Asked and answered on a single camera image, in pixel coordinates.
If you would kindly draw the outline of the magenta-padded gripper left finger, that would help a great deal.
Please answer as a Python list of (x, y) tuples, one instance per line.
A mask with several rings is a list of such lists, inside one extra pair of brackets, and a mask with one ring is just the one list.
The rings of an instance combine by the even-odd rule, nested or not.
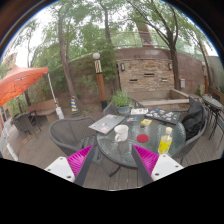
[(82, 186), (94, 154), (93, 146), (90, 145), (69, 157), (58, 157), (46, 168), (46, 171)]

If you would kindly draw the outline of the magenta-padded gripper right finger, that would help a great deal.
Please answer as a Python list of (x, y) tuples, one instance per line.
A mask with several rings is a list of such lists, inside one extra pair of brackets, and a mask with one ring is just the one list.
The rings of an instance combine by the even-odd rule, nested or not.
[(157, 155), (137, 145), (132, 145), (131, 154), (135, 160), (144, 185), (183, 169), (183, 166), (169, 155)]

